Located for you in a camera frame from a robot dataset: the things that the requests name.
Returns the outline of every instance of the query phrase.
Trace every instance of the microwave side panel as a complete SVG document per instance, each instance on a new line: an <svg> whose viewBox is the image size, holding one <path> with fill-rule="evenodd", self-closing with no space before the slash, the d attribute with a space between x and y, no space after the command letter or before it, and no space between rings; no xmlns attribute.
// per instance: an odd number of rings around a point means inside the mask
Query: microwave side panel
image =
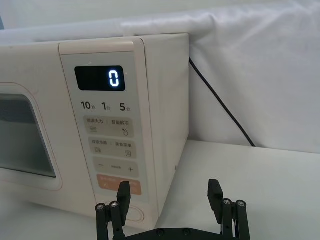
<svg viewBox="0 0 320 240"><path fill-rule="evenodd" d="M189 35L141 38L145 46L160 215L189 135Z"/></svg>
<svg viewBox="0 0 320 240"><path fill-rule="evenodd" d="M94 216L94 197L58 43L0 47L0 93L24 95L32 104L56 178L0 168L0 193ZM58 189L49 182L61 179Z"/></svg>

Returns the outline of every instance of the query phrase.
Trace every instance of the microwave oven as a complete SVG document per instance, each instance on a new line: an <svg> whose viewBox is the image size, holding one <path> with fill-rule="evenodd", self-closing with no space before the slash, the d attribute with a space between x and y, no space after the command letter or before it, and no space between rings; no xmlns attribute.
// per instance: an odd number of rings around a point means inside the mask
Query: microwave oven
<svg viewBox="0 0 320 240"><path fill-rule="evenodd" d="M95 217L130 182L155 226L189 134L189 36L0 46L0 192Z"/></svg>

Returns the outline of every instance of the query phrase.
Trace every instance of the orange start button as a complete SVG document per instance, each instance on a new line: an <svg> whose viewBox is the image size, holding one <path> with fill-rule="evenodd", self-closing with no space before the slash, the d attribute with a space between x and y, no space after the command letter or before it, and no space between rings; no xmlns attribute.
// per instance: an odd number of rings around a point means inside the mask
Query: orange start button
<svg viewBox="0 0 320 240"><path fill-rule="evenodd" d="M102 189L118 191L120 183L128 181L130 182L131 194L134 194L134 195L142 194L141 184L137 180L125 179L125 178L120 178L115 176L106 176L101 174L98 174L96 177L98 178L99 187Z"/></svg>

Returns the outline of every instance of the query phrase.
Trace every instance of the digital display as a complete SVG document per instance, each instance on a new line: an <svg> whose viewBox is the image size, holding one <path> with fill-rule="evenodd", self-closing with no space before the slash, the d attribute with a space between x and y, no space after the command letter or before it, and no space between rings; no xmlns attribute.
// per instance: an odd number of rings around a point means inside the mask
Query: digital display
<svg viewBox="0 0 320 240"><path fill-rule="evenodd" d="M77 66L76 81L82 91L117 91L126 89L121 66Z"/></svg>

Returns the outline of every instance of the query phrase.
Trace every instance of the round button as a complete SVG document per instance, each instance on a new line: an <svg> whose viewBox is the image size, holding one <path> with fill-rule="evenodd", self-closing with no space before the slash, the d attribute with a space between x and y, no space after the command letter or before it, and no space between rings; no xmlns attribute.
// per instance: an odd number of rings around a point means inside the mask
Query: round button
<svg viewBox="0 0 320 240"><path fill-rule="evenodd" d="M129 212L126 215L126 219L128 221L141 223L145 219L145 215L139 208L137 208L135 206L130 206Z"/></svg>

